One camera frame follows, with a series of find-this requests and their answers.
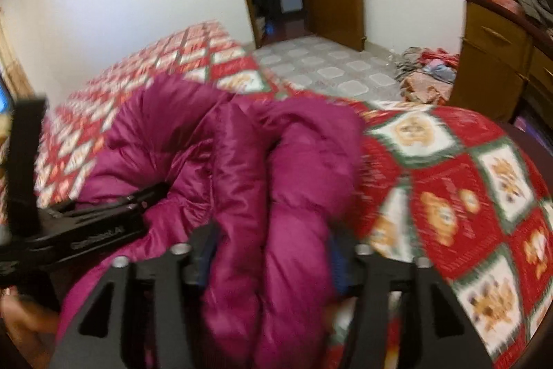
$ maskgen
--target wooden dresser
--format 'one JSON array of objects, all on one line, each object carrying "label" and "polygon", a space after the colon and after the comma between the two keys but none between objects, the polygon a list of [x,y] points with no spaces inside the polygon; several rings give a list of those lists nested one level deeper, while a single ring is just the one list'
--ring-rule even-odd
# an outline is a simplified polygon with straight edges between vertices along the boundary
[{"label": "wooden dresser", "polygon": [[448,105],[511,121],[529,104],[553,130],[553,40],[491,0],[466,0],[457,79]]}]

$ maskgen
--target bed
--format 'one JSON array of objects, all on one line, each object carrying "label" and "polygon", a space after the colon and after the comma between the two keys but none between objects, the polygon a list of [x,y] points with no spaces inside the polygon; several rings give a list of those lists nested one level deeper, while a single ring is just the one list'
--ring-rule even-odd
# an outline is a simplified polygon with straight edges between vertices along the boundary
[{"label": "bed", "polygon": [[[186,80],[213,84],[252,96],[259,102],[288,96],[327,98],[286,83],[269,70],[261,70],[218,22],[194,25],[109,67],[49,113],[36,167],[39,206],[78,196],[119,107],[160,73],[181,74]],[[395,250],[382,247],[382,252],[402,260],[425,253],[430,256],[474,317],[475,327],[496,368],[511,367],[536,333],[553,300],[553,264],[550,263],[553,204],[532,162],[499,128],[491,130],[488,120],[472,112],[451,108],[434,110],[431,105],[327,99],[350,105],[367,124],[365,166],[351,227],[360,239],[378,249],[384,245],[378,241],[375,231],[381,235],[384,231],[385,235],[390,227],[388,218],[401,216],[401,222],[395,225],[404,227],[402,236],[408,236],[409,242],[401,243]],[[413,126],[415,115],[428,121],[433,136],[440,138],[440,147],[429,155],[429,164],[410,155],[408,143],[390,137],[389,130],[404,126],[406,121]],[[383,174],[396,170],[393,161],[400,162],[404,170],[388,179]],[[510,194],[518,202],[514,220],[508,216],[511,206],[501,197],[504,190],[494,181],[490,167],[497,167],[496,173],[500,177],[503,174],[504,179],[512,178],[513,174],[519,178],[516,189],[522,196]],[[462,190],[456,188],[467,180],[468,185]],[[434,188],[423,189],[425,186],[433,186],[442,194],[429,194]],[[476,199],[478,192],[487,193],[486,199]],[[401,199],[407,208],[399,214],[393,210]],[[451,234],[443,233],[438,242],[432,238],[430,216],[439,214],[440,209],[449,209],[458,219],[457,227],[462,226],[462,240],[459,240],[462,244],[457,247],[451,241]],[[493,233],[478,226],[471,229],[469,225],[482,218],[488,221]],[[470,240],[479,233],[489,236],[483,236],[479,245],[471,249]],[[477,304],[490,302],[483,290],[490,283],[496,297],[507,299],[510,304],[500,319],[494,321],[481,314],[477,318],[475,310]],[[325,369],[338,366],[351,310],[352,305],[343,308],[335,323]],[[398,340],[398,331],[392,326],[389,367],[395,367]]]}]

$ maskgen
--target magenta fabric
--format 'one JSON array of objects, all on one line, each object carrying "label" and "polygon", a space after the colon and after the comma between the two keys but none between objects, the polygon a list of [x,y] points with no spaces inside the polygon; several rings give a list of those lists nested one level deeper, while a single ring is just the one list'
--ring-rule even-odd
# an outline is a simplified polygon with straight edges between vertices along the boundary
[{"label": "magenta fabric", "polygon": [[222,237],[203,299],[210,360],[263,369],[315,364],[323,308],[335,295],[328,225],[352,200],[363,127],[350,107],[319,99],[256,102],[157,77],[121,108],[78,203],[160,181],[171,189],[146,211],[146,236],[73,286],[58,339],[115,255],[158,257],[213,218]]}]

